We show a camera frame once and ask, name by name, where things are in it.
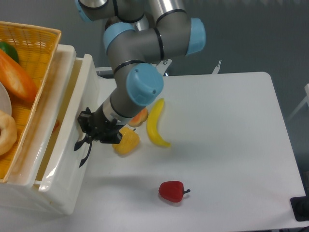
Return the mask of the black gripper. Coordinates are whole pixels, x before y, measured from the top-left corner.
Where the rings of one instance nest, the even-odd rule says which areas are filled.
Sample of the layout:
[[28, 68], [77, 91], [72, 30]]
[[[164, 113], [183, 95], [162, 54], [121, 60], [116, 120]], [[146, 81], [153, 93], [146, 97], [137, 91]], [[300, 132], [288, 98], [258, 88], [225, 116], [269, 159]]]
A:
[[122, 134], [119, 132], [122, 125], [117, 125], [115, 118], [109, 121], [102, 107], [94, 113], [87, 107], [80, 112], [77, 121], [82, 132], [85, 133], [85, 143], [90, 144], [95, 141], [103, 144], [119, 144], [122, 139]]

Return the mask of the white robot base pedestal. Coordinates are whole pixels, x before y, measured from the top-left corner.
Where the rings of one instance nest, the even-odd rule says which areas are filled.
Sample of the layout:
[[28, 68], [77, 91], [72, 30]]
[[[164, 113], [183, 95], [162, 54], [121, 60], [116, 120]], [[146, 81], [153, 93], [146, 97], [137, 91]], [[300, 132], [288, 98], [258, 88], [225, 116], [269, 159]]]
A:
[[[105, 30], [110, 27], [112, 24], [120, 23], [121, 20], [113, 16], [109, 18], [105, 24]], [[146, 12], [143, 16], [143, 18], [137, 22], [133, 22], [131, 24], [135, 31], [141, 31], [146, 29], [151, 29], [155, 27], [155, 20], [153, 16]], [[143, 61], [141, 59], [130, 59], [125, 62], [122, 62], [121, 64], [118, 64], [116, 68], [113, 70], [111, 67], [98, 67], [96, 68], [96, 72], [98, 77], [102, 77], [104, 79], [114, 79], [114, 74], [120, 70], [122, 67], [130, 65], [130, 64], [138, 64], [142, 63]], [[152, 65], [158, 70], [158, 72], [163, 76], [168, 76], [168, 67], [172, 64], [171, 59], [165, 59], [160, 62], [154, 62]]]

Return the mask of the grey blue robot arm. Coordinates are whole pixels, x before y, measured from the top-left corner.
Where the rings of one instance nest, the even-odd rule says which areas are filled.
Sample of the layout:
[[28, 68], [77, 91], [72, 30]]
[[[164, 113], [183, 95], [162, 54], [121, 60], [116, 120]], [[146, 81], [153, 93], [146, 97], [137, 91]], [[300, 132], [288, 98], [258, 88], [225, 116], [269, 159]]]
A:
[[76, 7], [85, 21], [116, 17], [117, 22], [103, 35], [116, 89], [94, 112], [86, 109], [78, 116], [85, 136], [75, 144], [100, 141], [117, 144], [120, 129], [163, 89], [163, 76], [154, 63], [201, 51], [206, 30], [199, 18], [188, 16], [181, 0], [151, 0], [154, 26], [139, 29], [145, 18], [142, 0], [78, 0]]

